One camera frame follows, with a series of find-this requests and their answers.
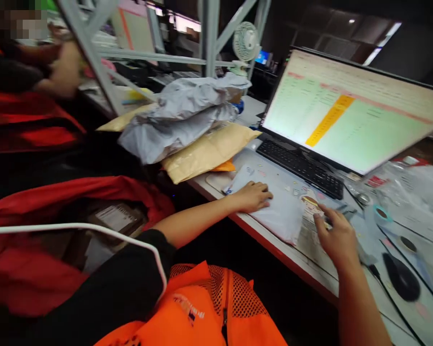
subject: black keyboard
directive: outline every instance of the black keyboard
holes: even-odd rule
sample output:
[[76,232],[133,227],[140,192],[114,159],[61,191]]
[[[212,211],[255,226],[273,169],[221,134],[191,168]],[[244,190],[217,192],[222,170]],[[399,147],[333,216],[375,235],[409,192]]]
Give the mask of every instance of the black keyboard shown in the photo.
[[256,151],[258,154],[298,175],[327,196],[335,199],[343,198],[343,182],[316,166],[301,153],[288,150],[270,140],[265,140]]

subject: desk fan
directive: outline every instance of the desk fan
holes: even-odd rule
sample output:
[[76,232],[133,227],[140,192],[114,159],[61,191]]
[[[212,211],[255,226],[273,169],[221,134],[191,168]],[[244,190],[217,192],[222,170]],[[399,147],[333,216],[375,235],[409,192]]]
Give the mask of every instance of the desk fan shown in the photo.
[[239,61],[233,60],[236,66],[229,70],[234,74],[247,77],[247,62],[256,57],[261,48],[255,25],[250,22],[240,23],[234,31],[232,47]]

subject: person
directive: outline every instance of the person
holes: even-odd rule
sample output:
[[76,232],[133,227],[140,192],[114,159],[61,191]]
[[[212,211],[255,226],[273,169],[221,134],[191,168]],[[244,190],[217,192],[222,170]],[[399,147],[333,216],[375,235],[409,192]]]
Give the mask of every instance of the person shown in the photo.
[[[26,335],[26,345],[286,345],[250,283],[205,262],[170,267],[173,253],[235,212],[255,212],[273,195],[249,182],[220,200],[173,214],[137,239],[160,253],[163,285],[151,251],[128,245],[106,261],[61,306]],[[339,275],[341,345],[390,346],[360,266],[355,231],[345,217],[320,205],[333,228],[315,214],[322,247]]]
[[36,37],[46,25],[33,2],[0,1],[0,154],[68,149],[86,133],[57,103],[72,99],[80,84],[81,56],[70,33],[50,25],[53,45],[14,40]]
[[31,30],[17,28],[32,27],[26,24],[29,22],[39,23],[39,14],[21,8],[0,10],[0,92],[35,91],[52,98],[73,98],[80,84],[80,53],[70,35],[50,24],[55,44],[31,47],[12,39],[29,36]]

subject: gray package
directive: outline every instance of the gray package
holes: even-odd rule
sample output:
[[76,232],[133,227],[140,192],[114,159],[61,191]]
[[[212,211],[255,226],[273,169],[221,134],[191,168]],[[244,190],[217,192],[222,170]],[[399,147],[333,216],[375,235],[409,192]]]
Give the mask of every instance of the gray package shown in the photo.
[[159,162],[187,147],[223,121],[234,121],[228,100],[252,84],[228,72],[223,78],[181,78],[167,85],[155,109],[136,115],[118,143],[141,159]]

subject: spreadsheet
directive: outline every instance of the spreadsheet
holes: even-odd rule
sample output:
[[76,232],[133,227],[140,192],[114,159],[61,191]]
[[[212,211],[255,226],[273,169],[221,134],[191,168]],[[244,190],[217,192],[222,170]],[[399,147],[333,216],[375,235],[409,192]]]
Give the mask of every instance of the spreadsheet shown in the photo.
[[433,90],[294,50],[263,127],[365,174],[433,131]]

